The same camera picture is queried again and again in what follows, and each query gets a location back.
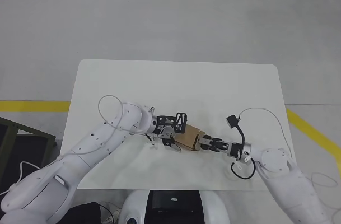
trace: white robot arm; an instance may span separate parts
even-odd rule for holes
[[[107,122],[100,124],[56,161],[11,186],[1,203],[6,214],[0,223],[57,223],[70,208],[84,176],[111,154],[130,130],[152,133],[156,117],[145,106],[123,103],[123,117],[120,110],[110,123],[113,127]]]
[[[180,128],[178,118],[184,119]],[[1,203],[6,214],[0,223],[57,223],[70,208],[74,193],[83,177],[111,154],[127,135],[131,132],[161,134],[168,124],[173,125],[175,132],[182,133],[186,116],[155,117],[151,109],[124,103],[123,113],[120,111],[112,122],[120,122],[117,129],[107,122],[102,123],[56,161],[11,186],[10,192]],[[171,130],[169,135],[164,134],[168,136],[163,139],[164,145],[174,146],[172,134]],[[200,141],[209,146],[215,145],[215,141],[211,139]],[[239,155],[238,143],[227,143],[218,139],[216,142],[220,143],[217,144],[217,147],[220,146],[217,151],[223,151],[233,157]],[[311,182],[282,150],[252,152],[249,145],[242,143],[241,152],[238,160],[249,163],[251,158],[253,159],[251,161],[256,164],[258,173],[275,201],[293,223],[330,224]],[[289,172],[283,174],[281,171],[285,169],[289,169]]]

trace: table top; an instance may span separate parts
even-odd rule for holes
[[[272,111],[293,151],[278,71],[270,64],[83,60],[74,84],[61,153],[72,148],[102,118],[97,103],[107,94],[123,102],[154,106],[155,115],[184,112],[188,124],[212,137],[241,142],[225,118],[250,107]],[[102,103],[111,119],[119,104]],[[276,118],[263,110],[248,110],[239,126],[254,148],[289,150]],[[240,180],[230,170],[234,159],[212,151],[181,152],[144,136],[131,136],[81,181],[83,189],[267,190],[258,174]],[[252,165],[243,166],[244,176]]]

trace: brown cardboard box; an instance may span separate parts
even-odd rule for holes
[[[198,143],[198,138],[203,137],[205,132],[199,128],[193,127],[189,124],[185,127],[184,134],[176,134],[174,140],[175,142],[183,148],[191,151],[199,151],[200,145]]]

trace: yellow floor line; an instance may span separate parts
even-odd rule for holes
[[[68,112],[69,101],[0,101],[0,111],[7,112]]]
[[[341,177],[341,148],[337,144],[332,142],[329,138],[320,133],[318,130],[316,130],[314,127],[312,127],[305,120],[300,118],[297,114],[292,112],[289,108],[287,108],[286,110],[288,121],[291,124],[293,124],[302,133],[311,138],[319,146],[327,150],[335,158],[337,168]]]
[[[69,101],[0,101],[0,111],[7,112],[68,112]],[[324,136],[297,114],[287,109],[288,121],[319,146],[327,150],[336,160],[341,177],[341,148]]]

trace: gray floor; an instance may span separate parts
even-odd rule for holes
[[[287,107],[341,146],[341,0],[0,0],[0,100],[70,100],[82,59],[274,64]],[[67,119],[66,113],[0,115],[58,139]],[[318,189],[340,207],[333,157],[298,129],[291,134],[303,171],[340,183]],[[82,192],[76,202],[121,204],[126,193],[117,194]],[[274,216],[281,211],[241,192],[224,198],[250,202],[248,212],[227,204],[233,223],[288,223]]]

